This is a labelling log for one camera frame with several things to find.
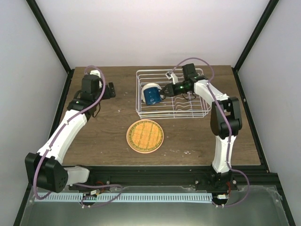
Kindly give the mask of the blue mug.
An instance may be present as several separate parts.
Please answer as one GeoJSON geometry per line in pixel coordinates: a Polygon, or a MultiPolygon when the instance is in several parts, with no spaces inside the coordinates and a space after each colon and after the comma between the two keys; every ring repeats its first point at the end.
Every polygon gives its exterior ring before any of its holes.
{"type": "Polygon", "coordinates": [[[157,87],[150,87],[143,91],[146,105],[154,105],[162,101],[160,98],[160,89],[157,87]]]}

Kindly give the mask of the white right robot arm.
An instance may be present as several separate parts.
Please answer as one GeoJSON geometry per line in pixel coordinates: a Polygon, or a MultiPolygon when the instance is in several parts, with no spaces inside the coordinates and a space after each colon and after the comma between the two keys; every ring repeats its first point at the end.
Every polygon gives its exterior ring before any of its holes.
{"type": "Polygon", "coordinates": [[[173,81],[163,87],[159,94],[175,97],[192,92],[211,106],[210,127],[215,135],[215,154],[212,167],[215,174],[209,177],[210,186],[219,190],[226,184],[224,173],[231,170],[233,145],[242,129],[242,117],[238,98],[229,97],[215,88],[208,78],[196,72],[194,64],[182,67],[183,81],[173,81]]]}

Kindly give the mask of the white scalloped bowl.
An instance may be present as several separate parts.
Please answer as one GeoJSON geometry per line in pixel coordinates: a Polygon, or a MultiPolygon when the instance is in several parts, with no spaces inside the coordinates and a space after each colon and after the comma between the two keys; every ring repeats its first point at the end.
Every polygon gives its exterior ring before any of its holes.
{"type": "Polygon", "coordinates": [[[156,83],[148,83],[143,86],[141,90],[141,99],[144,103],[148,103],[152,101],[152,104],[155,102],[160,102],[162,99],[162,95],[159,92],[162,88],[156,83]]]}

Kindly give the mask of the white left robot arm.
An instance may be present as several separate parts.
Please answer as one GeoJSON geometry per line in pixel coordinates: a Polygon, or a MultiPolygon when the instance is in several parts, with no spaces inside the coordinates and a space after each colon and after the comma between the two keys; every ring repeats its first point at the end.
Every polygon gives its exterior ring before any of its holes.
{"type": "Polygon", "coordinates": [[[81,89],[68,104],[57,129],[36,153],[28,153],[25,158],[27,177],[34,189],[42,188],[59,193],[73,184],[80,184],[85,190],[95,187],[96,178],[89,174],[88,168],[65,168],[63,159],[79,131],[90,118],[98,115],[100,102],[115,95],[113,83],[106,83],[100,71],[85,73],[81,89]]]}

